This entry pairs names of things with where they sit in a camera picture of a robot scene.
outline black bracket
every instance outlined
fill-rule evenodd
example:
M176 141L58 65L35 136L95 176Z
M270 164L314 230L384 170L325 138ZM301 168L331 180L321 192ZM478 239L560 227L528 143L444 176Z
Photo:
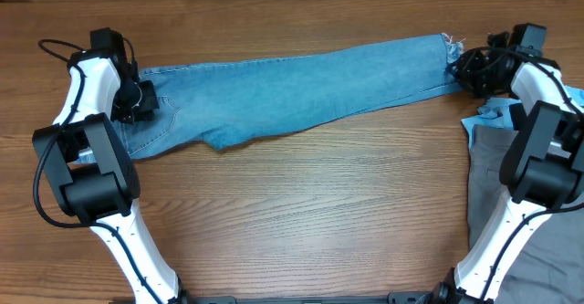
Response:
M499 180L509 189L513 201L522 200L558 209L576 200L584 183L584 149L574 115L558 106L538 101L523 122L521 131L506 152ZM548 153L553 140L571 152L569 158Z
M38 157L57 129L53 125L35 131L33 145ZM89 149L97 163L71 170L68 162ZM85 224L106 215L128 215L131 201L140 196L134 164L105 113L66 126L51 148L45 174L63 213Z
M453 74L463 89L476 98L490 98L505 93L513 97L511 81L523 61L503 50L530 56L540 64L559 69L556 61L543 58L546 33L544 26L522 24L514 26L512 34L503 32L489 35L487 45L499 49L490 50L486 54L483 51L469 49L450 64L447 71Z
M432 294L423 304L493 304L493 300L482 301L467 295L464 289L457 288L454 282L454 267L451 267L444 281L434 287Z
M123 36L110 28L91 31L91 49L71 55L67 68L91 58L109 58L120 76L120 89L116 92L111 109L111 119L123 123L151 121L153 111L159 108L154 86L149 80L141 81L138 62L126 57Z

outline wire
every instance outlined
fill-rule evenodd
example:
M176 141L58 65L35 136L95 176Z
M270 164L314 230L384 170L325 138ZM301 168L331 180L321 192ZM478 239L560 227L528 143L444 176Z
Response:
M41 40L38 41L38 46L40 47L40 49L42 49L45 52L47 52L50 56L55 57L55 58L58 58L61 61L65 61L66 63L69 62L69 59L68 58L65 58L62 55L59 55L59 54L53 52L52 50L46 48L45 47L45 43L52 43L52 44L59 44L59 45L62 45L62 46L66 46L66 47L73 47L76 50L80 50L80 51L84 51L85 50L82 47L79 47L79 46L77 46L75 44L71 44L71 43L68 43L68 42L64 42L62 40L56 40L56 39L41 39Z
M123 39L128 44L128 47L130 48L130 52L131 52L131 74L134 75L136 72L138 72L138 70L135 70L135 68L138 67L138 64L136 63L136 55L134 54L134 46L131 44L130 40L127 39L126 37L123 37Z
M65 61L67 63L69 62L68 58L65 58L65 57L51 51L50 49L46 48L44 46L45 43L53 43L53 44L67 46L67 47L73 47L73 48L75 48L77 50L81 50L81 51L84 50L83 48L81 48L77 45L74 45L74 44L71 44L68 42L64 42L64 41L60 41L60 40L55 40L55 39L41 39L38 41L38 46L42 50L47 52L52 57L58 58L58 59ZM133 48L131 47L131 44L130 44L130 50L132 52L132 59L133 59L134 53L133 53ZM109 225L106 225L103 223L98 223L98 222L93 223L93 224L58 222L58 221L54 220L53 218L51 218L45 212L42 204L40 203L40 196L38 194L38 186L40 184L41 174L43 172L43 169L45 168L45 164L47 163L48 155L50 154L51 150L53 149L53 146L57 142L58 135L65 129L65 127L67 127L67 125L71 122L71 120L75 116L75 113L78 111L79 102L81 101L81 95L83 94L83 89L85 87L86 75L83 72L83 69L81 69L77 64L74 64L72 67L75 68L79 73L79 77L80 77L79 89L78 89L77 95L75 96L75 100L73 101L73 104L71 104L71 110L70 110L68 116L65 118L65 120L63 122L61 122L61 124L58 126L58 128L55 131L55 133L53 134L53 136L51 136L51 138L48 141L47 147L45 148L45 150L43 151L43 153L41 154L41 156L38 160L38 166L36 167L36 172L35 172L35 181L33 182L33 201L35 202L36 211L47 223L49 223L52 226L67 228L67 229L95 226L95 227L101 227L101 228L104 228L104 229L110 231L111 235L114 236L118 240L118 242L120 243L120 246L123 249L124 253L126 254L128 261L130 261L131 268L134 270L134 273L136 274L136 277L140 281L141 285L146 288L148 293L152 296L152 298L156 301L157 304L164 304L162 302L162 300L159 299L158 296L156 296L156 294L154 293L154 290L148 284L148 282L146 282L146 278L142 275L142 273L138 269L138 266L136 265L136 262L134 261L134 257L131 255L131 252L128 249L128 246L126 245L126 243L124 242L124 240L122 239L120 234L118 233L118 230L114 229L113 227L111 227Z
M526 217L523 221L521 221L521 223L519 223L519 225L515 228L515 230L513 230L513 233L511 234L511 236L509 236L509 238L505 241L505 244L503 245L503 247L501 247L501 251L499 251L499 255L497 255L495 263L491 267L491 272L489 273L489 278L486 280L485 287L483 288L483 293L481 294L480 301L481 302L485 301L486 293L488 292L489 287L491 286L491 283L493 282L493 278L495 277L495 273L496 273L496 270L499 266L499 263L501 263L501 259L503 259L503 255L505 254L505 252L509 248L509 245L511 245L511 242L513 241L515 236L517 236L519 231L521 231L521 228L523 228L523 226L529 225L529 222L538 216L547 215L547 214L569 213L569 212L577 211L577 210L582 209L582 208L584 208L584 203L577 204L577 205L574 205L571 207L560 208L560 209L556 209L556 210L547 209L547 210L542 211L542 212L534 213L534 214Z

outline white casing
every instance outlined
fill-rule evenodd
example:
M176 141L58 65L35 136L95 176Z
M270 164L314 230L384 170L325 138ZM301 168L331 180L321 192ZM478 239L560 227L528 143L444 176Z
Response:
M163 303L167 303L169 299L178 298L179 279L174 270L166 264L158 248L156 248L142 219L139 199L133 200L128 216L115 214L100 218L97 222L118 229L142 276L146 278L154 293ZM111 254L118 261L118 265L120 265L134 291L136 304L156 304L148 290L141 285L123 248L111 232L95 226L91 227L91 231L103 240Z
M547 65L541 66L553 73L559 83L562 84L562 87L564 86L562 83L562 73L558 69ZM539 100L555 104L563 111L575 112L566 105L554 81L531 63L523 63L519 66L511 82L511 91L519 97L527 115L529 115L529 112ZM573 100L572 103L581 110L581 107L576 101Z
M83 121L92 114L105 112L110 118L113 98L120 89L120 76L109 58L91 58L80 61L78 66L85 73L85 84L78 111L70 122ZM71 86L63 110L58 114L53 124L60 124L71 111L71 105L79 91L81 77L76 68L69 69Z
M480 299L486 280L491 272L491 266L495 263L501 248L511 236L513 231L519 226L524 217L545 210L546 207L533 204L529 201L522 201L516 204L511 200L511 195L506 187L499 194L495 211L489 218L483 233L474 244L470 253L456 266L454 271L454 282L457 288L466 290L466 294ZM511 267L527 240L536 232L550 215L541 215L529 222L529 225L521 228L507 248L495 277L486 293L485 299L496 299L501 282L507 270Z

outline jeans pocket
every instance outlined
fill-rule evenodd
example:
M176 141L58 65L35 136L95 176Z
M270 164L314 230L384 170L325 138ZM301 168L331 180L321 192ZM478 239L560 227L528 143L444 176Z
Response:
M151 121L121 124L121 137L130 155L143 151L165 137L174 126L176 114L181 109L170 97L156 98L159 108Z

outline light blue cloth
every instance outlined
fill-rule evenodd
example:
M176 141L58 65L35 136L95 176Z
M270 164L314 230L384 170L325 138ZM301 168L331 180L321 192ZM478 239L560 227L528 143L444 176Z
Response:
M431 35L292 58L146 68L153 121L113 126L132 159L204 141L216 150L460 90L445 69L463 47ZM93 156L78 162L94 162Z
M566 86L566 89L578 105L584 106L584 90L569 86ZM521 103L521 101L506 98L491 98L484 106L478 109L478 115L462 119L461 122L466 129L466 133L468 133L468 149L470 150L474 143L473 127L475 125L513 130L509 106L515 103Z

